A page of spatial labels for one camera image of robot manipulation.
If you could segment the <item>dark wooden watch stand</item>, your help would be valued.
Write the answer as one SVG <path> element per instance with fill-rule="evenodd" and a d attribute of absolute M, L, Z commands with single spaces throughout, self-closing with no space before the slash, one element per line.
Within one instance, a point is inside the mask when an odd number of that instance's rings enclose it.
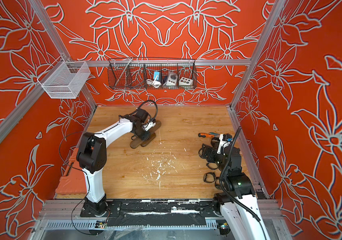
<path fill-rule="evenodd" d="M 162 122 L 156 120 L 155 122 L 150 122 L 150 128 L 145 130 L 142 128 L 138 133 L 135 133 L 132 141 L 130 143 L 130 147 L 132 149 L 136 149 L 139 146 L 146 147 L 152 140 L 156 137 L 156 131 L 162 126 Z"/>

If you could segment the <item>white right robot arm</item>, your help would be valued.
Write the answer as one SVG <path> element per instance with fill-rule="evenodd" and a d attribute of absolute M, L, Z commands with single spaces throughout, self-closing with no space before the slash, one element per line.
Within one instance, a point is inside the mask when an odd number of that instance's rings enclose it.
<path fill-rule="evenodd" d="M 213 210 L 223 216 L 225 222 L 218 226 L 221 235 L 233 234 L 236 240 L 269 240 L 270 236 L 262 220 L 257 203 L 257 194 L 250 178 L 243 172 L 240 149 L 229 141 L 213 138 L 211 144 L 202 144 L 199 156 L 207 160 L 207 165 L 216 164 L 213 176 L 215 187 L 221 193 L 213 197 Z"/>

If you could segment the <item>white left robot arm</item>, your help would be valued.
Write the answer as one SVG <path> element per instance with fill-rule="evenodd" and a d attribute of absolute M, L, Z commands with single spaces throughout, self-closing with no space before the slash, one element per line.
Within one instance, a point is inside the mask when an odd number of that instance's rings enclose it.
<path fill-rule="evenodd" d="M 111 126 L 97 132 L 85 132 L 80 139 L 76 160 L 85 176 L 86 195 L 81 217 L 103 217 L 110 213 L 103 187 L 103 169 L 107 162 L 107 148 L 125 134 L 132 133 L 132 149 L 147 146 L 162 126 L 160 121 L 151 117 L 143 109 L 119 116 Z"/>

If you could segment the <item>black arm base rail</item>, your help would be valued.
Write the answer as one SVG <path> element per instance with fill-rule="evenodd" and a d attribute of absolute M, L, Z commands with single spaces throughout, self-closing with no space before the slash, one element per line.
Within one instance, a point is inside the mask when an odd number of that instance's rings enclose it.
<path fill-rule="evenodd" d="M 108 227 L 216 228 L 210 220 L 225 222 L 212 199 L 108 199 L 100 214 L 86 204 L 81 206 L 81 218 L 102 220 Z"/>

